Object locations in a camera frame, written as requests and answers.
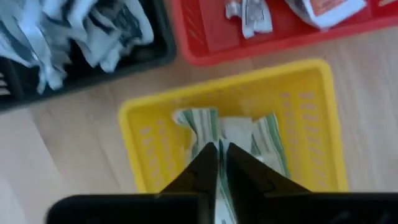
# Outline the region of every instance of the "plastic basket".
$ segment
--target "plastic basket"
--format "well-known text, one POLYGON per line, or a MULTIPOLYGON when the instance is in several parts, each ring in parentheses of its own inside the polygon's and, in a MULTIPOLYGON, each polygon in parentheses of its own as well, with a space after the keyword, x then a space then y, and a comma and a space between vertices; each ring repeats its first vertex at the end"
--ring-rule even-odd
POLYGON ((138 191, 158 192, 185 168, 189 131, 173 112, 211 106, 220 116, 275 113, 292 180, 347 190, 332 74, 324 61, 304 60, 125 102, 119 122, 138 191))
POLYGON ((100 66, 92 68, 86 62, 80 48, 72 41, 70 58, 73 64, 65 66, 68 76, 63 82, 63 88, 53 91, 47 87, 40 95, 36 91, 39 82, 37 67, 26 68, 0 57, 0 73, 4 75, 11 92, 9 96, 0 96, 0 111, 81 90, 173 61, 176 56, 176 46, 163 1, 139 1, 154 31, 154 42, 146 46, 134 47, 130 55, 121 59, 114 73, 105 73, 100 66))
POLYGON ((241 20, 225 18, 224 0, 172 0, 183 56, 194 65, 213 65, 398 25, 398 1, 367 0, 365 9, 327 32, 304 23, 284 0, 265 1, 274 31, 246 40, 241 20))

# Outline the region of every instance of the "printed label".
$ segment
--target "printed label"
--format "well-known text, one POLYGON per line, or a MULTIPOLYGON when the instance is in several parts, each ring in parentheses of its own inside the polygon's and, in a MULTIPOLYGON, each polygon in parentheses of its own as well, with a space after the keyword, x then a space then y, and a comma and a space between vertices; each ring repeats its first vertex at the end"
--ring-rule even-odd
POLYGON ((310 0, 315 16, 320 16, 338 7, 347 0, 310 0))

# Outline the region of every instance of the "black device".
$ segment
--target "black device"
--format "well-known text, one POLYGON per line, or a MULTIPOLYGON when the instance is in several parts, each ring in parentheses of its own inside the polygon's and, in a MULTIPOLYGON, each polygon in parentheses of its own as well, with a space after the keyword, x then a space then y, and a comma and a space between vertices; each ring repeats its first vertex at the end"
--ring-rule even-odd
MULTIPOLYGON (((209 143, 158 194, 72 196, 57 202, 46 222, 212 224, 218 157, 209 143)), ((232 143, 225 159, 238 223, 398 223, 398 194, 311 192, 232 143)))

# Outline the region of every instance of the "red plastic basket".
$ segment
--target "red plastic basket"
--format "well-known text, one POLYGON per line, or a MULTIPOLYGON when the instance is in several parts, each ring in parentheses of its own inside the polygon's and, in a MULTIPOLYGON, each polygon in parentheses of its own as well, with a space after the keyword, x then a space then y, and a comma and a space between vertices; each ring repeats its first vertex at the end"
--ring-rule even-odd
POLYGON ((266 0, 274 31, 246 40, 241 20, 225 18, 225 0, 171 0, 184 57, 194 65, 214 65, 398 25, 398 1, 380 6, 368 0, 361 12, 327 32, 302 22, 284 0, 266 0))

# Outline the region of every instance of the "yellow plastic basket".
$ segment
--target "yellow plastic basket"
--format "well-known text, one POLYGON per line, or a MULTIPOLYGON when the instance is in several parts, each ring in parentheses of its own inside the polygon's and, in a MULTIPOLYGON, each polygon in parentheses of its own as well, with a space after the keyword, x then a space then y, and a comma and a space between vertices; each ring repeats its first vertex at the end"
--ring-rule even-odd
POLYGON ((159 192, 185 168, 190 134, 172 113, 211 106, 220 116, 275 113, 292 179, 313 191, 347 190, 331 70, 304 60, 125 102, 119 122, 139 192, 159 192))

